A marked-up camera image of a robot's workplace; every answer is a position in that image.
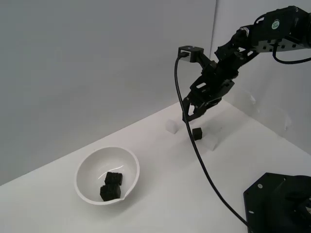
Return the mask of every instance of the white table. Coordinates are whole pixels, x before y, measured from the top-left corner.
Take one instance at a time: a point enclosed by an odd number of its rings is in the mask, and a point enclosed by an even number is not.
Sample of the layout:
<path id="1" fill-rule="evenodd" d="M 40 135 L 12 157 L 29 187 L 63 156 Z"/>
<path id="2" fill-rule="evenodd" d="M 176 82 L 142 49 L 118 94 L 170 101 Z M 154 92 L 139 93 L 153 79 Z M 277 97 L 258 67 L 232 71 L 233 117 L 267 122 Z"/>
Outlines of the white table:
<path id="1" fill-rule="evenodd" d="M 247 232 L 207 182 L 185 126 L 171 134 L 175 104 L 0 186 L 1 233 Z M 311 176 L 311 156 L 225 101 L 191 126 L 209 125 L 220 143 L 198 148 L 224 198 L 245 217 L 242 194 L 265 172 Z M 140 162 L 137 186 L 113 206 L 82 201 L 73 187 L 80 161 L 107 145 L 131 149 Z"/>

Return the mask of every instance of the black cable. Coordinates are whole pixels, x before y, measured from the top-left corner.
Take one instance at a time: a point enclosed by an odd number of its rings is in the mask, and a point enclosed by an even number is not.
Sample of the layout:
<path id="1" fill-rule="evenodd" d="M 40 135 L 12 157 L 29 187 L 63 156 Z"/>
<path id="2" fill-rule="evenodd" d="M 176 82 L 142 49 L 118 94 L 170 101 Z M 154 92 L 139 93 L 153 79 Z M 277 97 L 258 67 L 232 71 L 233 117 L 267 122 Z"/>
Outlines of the black cable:
<path id="1" fill-rule="evenodd" d="M 304 62 L 309 62 L 309 61 L 311 61 L 311 57 L 310 57 L 310 58 L 306 58 L 306 59 L 302 59 L 302 60 L 297 60 L 297 61 L 282 61 L 282 60 L 280 60 L 280 59 L 278 59 L 278 58 L 276 57 L 277 48 L 278 48 L 278 44 L 274 44 L 272 56 L 273 56 L 273 58 L 274 58 L 277 62 L 280 62 L 280 63 L 282 63 L 282 64 L 294 65 L 294 64 L 300 64 L 300 63 L 304 63 Z"/>
<path id="2" fill-rule="evenodd" d="M 265 16 L 266 16 L 266 14 L 259 16 L 259 17 L 255 20 L 254 24 L 256 24 L 258 20 L 264 18 Z"/>
<path id="3" fill-rule="evenodd" d="M 213 190 L 215 191 L 215 193 L 217 194 L 217 196 L 219 197 L 219 199 L 223 202 L 223 204 L 242 222 L 244 223 L 244 225 L 246 227 L 248 227 L 248 229 L 253 232 L 251 226 L 248 224 L 247 221 L 244 220 L 244 218 L 242 218 L 226 201 L 225 199 L 222 197 L 222 195 L 220 194 L 220 192 L 217 190 L 216 186 L 214 185 L 214 182 L 213 180 L 211 179 L 211 177 L 209 176 L 208 174 L 208 171 L 204 165 L 204 162 L 201 158 L 201 155 L 199 153 L 199 150 L 195 144 L 195 141 L 194 141 L 194 138 L 193 138 L 193 135 L 192 135 L 192 132 L 191 132 L 191 128 L 190 128 L 190 125 L 189 125 L 189 122 L 188 122 L 188 119 L 187 119 L 187 116 L 186 116 L 186 112 L 185 112 L 185 109 L 184 109 L 184 105 L 183 105 L 183 100 L 182 100 L 182 97 L 181 97 L 181 94 L 180 94 L 180 90 L 179 90 L 179 84 L 178 84 L 178 78 L 177 78 L 177 68 L 178 68 L 178 62 L 180 60 L 180 58 L 182 57 L 187 57 L 189 56 L 189 53 L 187 52 L 182 52 L 178 55 L 177 59 L 176 59 L 176 62 L 175 62 L 175 67 L 174 67 L 174 77 L 175 77 L 175 86 L 176 86 L 176 91 L 177 91 L 177 95 L 178 95 L 178 100 L 179 100 L 179 103 L 180 103 L 180 106 L 181 106 L 181 110 L 183 112 L 183 117 L 185 119 L 185 124 L 186 124 L 186 127 L 187 127 L 187 131 L 188 131 L 188 134 L 189 134 L 189 138 L 190 138 L 190 141 L 193 145 L 193 149 L 195 151 L 195 154 L 196 156 L 198 157 L 198 160 L 200 162 L 200 165 L 204 171 L 204 174 L 206 175 L 206 178 L 208 179 L 208 182 L 210 183 L 210 185 L 212 186 Z"/>

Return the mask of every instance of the robotic arm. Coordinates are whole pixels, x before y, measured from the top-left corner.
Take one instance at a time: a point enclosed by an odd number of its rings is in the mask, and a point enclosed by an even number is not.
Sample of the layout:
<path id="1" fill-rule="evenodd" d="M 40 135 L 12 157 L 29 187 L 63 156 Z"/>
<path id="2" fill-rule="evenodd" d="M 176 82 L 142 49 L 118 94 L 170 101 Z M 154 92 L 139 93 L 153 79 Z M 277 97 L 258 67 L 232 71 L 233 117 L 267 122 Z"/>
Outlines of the robotic arm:
<path id="1" fill-rule="evenodd" d="M 194 46 L 183 46 L 178 50 L 174 67 L 175 86 L 183 112 L 183 121 L 193 145 L 195 154 L 211 187 L 223 204 L 245 225 L 249 233 L 260 232 L 311 232 L 311 177 L 267 173 L 259 180 L 267 181 L 268 189 L 251 196 L 244 193 L 245 206 L 256 209 L 256 215 L 244 220 L 222 197 L 213 183 L 204 165 L 195 139 L 191 133 L 189 121 L 202 116 L 207 109 L 217 105 L 222 97 L 234 85 L 232 81 L 239 74 L 238 69 L 254 59 L 261 52 L 272 52 L 276 61 L 282 64 L 299 64 L 311 61 L 311 58 L 299 61 L 281 61 L 276 52 L 311 48 L 311 14 L 295 6 L 278 9 L 260 16 L 253 25 L 241 27 L 225 45 L 215 52 L 219 62 L 209 60 L 204 50 Z M 199 63 L 202 75 L 190 86 L 190 93 L 182 99 L 177 77 L 178 61 Z M 194 106 L 189 115 L 190 105 Z"/>
<path id="2" fill-rule="evenodd" d="M 190 93 L 183 99 L 188 121 L 202 116 L 207 109 L 217 105 L 234 85 L 238 69 L 261 52 L 272 52 L 283 64 L 311 61 L 281 61 L 276 52 L 311 48 L 311 14 L 295 6 L 278 9 L 260 16 L 253 25 L 241 27 L 225 45 L 215 52 L 219 62 L 209 60 L 204 49 L 182 46 L 178 54 L 181 60 L 199 63 L 202 75 L 190 86 Z M 194 106 L 189 115 L 190 105 Z"/>

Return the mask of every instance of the white wall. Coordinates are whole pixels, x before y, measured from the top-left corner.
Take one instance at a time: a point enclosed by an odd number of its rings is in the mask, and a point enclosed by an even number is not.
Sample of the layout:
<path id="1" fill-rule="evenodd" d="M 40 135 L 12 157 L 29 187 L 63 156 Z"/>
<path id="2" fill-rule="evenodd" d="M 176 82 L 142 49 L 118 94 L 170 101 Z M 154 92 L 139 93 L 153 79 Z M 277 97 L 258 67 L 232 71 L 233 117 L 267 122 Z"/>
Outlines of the white wall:
<path id="1" fill-rule="evenodd" d="M 0 185 L 177 102 L 178 47 L 209 52 L 215 1 L 2 2 Z"/>
<path id="2" fill-rule="evenodd" d="M 310 0 L 218 0 L 212 53 L 229 41 L 239 27 L 254 23 L 266 12 L 289 5 L 311 12 Z M 282 60 L 302 59 L 311 57 L 311 50 L 283 52 L 278 57 Z M 240 69 L 236 85 L 225 99 L 311 153 L 310 73 L 311 63 L 282 65 L 271 53 L 259 54 Z M 246 93 L 255 98 L 254 109 L 247 104 Z M 285 132 L 286 118 L 290 118 L 292 124 Z"/>

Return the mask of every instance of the white surface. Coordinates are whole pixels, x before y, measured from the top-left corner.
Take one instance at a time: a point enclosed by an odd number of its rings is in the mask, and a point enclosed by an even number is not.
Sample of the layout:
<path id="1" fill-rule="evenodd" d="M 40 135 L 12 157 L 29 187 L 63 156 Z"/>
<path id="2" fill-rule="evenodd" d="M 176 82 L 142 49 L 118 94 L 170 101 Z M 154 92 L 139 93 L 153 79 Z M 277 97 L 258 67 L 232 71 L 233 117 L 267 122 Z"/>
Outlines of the white surface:
<path id="1" fill-rule="evenodd" d="M 238 28 L 253 24 L 267 12 L 290 5 L 311 12 L 310 0 L 217 0 L 212 59 L 216 60 L 217 47 L 227 43 Z M 311 57 L 311 50 L 280 52 L 277 56 L 286 61 L 299 60 Z M 262 53 L 240 69 L 236 85 L 225 100 L 311 153 L 310 73 L 310 62 L 283 65 L 273 59 L 272 53 Z M 256 109 L 241 104 L 238 100 L 241 89 L 255 98 Z M 286 119 L 291 119 L 290 127 Z"/>
<path id="2" fill-rule="evenodd" d="M 165 122 L 165 129 L 168 132 L 175 134 L 178 131 L 178 125 L 175 121 L 169 119 Z"/>
<path id="3" fill-rule="evenodd" d="M 209 52 L 215 2 L 2 1 L 0 184 L 177 102 L 178 47 Z"/>
<path id="4" fill-rule="evenodd" d="M 247 233 L 208 184 L 185 127 L 163 125 L 180 118 L 175 104 L 135 124 L 0 186 L 1 233 L 231 232 Z M 213 152 L 198 149 L 215 185 L 242 216 L 243 191 L 265 172 L 311 176 L 311 156 L 222 101 L 192 125 L 218 128 Z M 129 148 L 140 176 L 122 202 L 94 206 L 75 193 L 81 160 L 109 145 Z"/>
<path id="5" fill-rule="evenodd" d="M 93 205 L 109 205 L 124 200 L 139 178 L 139 162 L 130 150 L 105 147 L 85 158 L 75 174 L 74 188 L 83 200 Z M 122 174 L 119 199 L 103 201 L 100 188 L 105 184 L 107 172 Z"/>

